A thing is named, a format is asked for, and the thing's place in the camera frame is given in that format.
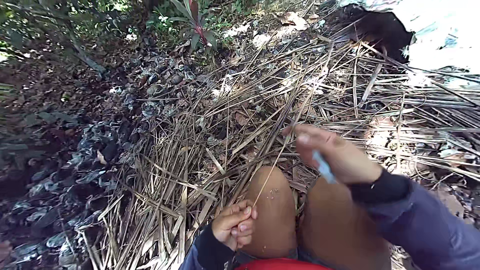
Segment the red-leaf plant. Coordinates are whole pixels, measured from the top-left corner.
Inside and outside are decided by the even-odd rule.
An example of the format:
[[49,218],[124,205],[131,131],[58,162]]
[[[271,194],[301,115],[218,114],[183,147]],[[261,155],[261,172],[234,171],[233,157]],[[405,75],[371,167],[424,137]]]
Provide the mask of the red-leaf plant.
[[202,15],[198,12],[198,3],[195,0],[183,0],[185,5],[182,5],[178,0],[170,0],[175,7],[185,16],[185,18],[175,17],[170,18],[172,21],[183,21],[191,24],[193,31],[191,31],[192,39],[190,41],[190,52],[193,51],[200,41],[204,46],[208,42],[212,44],[212,48],[216,50],[216,39],[212,31],[205,31],[203,28],[204,20]]

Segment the leaf litter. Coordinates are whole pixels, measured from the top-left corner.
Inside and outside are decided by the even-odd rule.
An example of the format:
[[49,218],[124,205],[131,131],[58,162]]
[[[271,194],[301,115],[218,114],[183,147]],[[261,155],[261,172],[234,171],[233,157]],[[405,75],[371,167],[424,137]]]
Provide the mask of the leaf litter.
[[463,71],[413,70],[361,38],[342,40],[347,25],[333,6],[302,8],[232,29],[234,51],[213,72],[182,60],[182,49],[169,56],[141,42],[111,76],[120,79],[95,91],[72,81],[85,95],[69,110],[23,115],[24,130],[41,130],[26,139],[43,148],[26,154],[25,138],[0,146],[7,163],[37,165],[23,194],[0,204],[10,267],[177,269],[202,227],[275,162],[301,213],[319,175],[280,135],[297,118],[339,133],[480,227],[478,86],[453,80]]

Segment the dry grass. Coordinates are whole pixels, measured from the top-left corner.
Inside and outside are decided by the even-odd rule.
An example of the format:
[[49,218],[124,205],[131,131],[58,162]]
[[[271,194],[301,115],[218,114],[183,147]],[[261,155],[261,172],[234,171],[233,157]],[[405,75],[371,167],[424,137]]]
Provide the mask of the dry grass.
[[[135,178],[119,179],[124,189],[100,216],[107,231],[89,249],[94,269],[176,269],[199,229],[241,199],[263,165],[283,170],[301,212],[300,198],[318,173],[300,161],[293,137],[279,135],[296,122],[338,132],[389,170],[431,186],[440,180],[437,169],[480,180],[472,160],[438,155],[446,145],[480,154],[480,89],[440,80],[470,76],[415,70],[364,42],[328,41],[317,36],[276,55],[251,49],[221,67],[219,80],[212,74],[207,86],[179,87],[186,109],[167,130],[160,117],[150,122],[153,135],[136,157]],[[238,65],[241,72],[225,75]],[[412,78],[423,84],[410,84]],[[213,100],[212,92],[220,95]]]

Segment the leg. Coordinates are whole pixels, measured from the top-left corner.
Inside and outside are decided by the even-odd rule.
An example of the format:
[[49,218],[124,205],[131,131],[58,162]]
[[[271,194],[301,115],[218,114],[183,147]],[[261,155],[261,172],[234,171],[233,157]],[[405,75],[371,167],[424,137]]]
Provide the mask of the leg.
[[319,178],[307,195],[299,242],[310,255],[349,270],[390,269],[388,243],[343,184]]
[[[253,176],[247,199],[255,201],[272,167],[261,167]],[[275,167],[257,202],[258,218],[252,243],[242,248],[256,258],[287,257],[297,247],[295,204],[282,171]]]

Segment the red clothing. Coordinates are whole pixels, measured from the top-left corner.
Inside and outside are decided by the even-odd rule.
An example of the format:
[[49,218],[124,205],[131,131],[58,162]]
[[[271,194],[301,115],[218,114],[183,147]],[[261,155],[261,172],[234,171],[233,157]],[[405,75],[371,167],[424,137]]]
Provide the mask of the red clothing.
[[331,270],[330,268],[313,264],[309,262],[276,258],[265,260],[253,260],[249,263],[242,264],[235,270]]

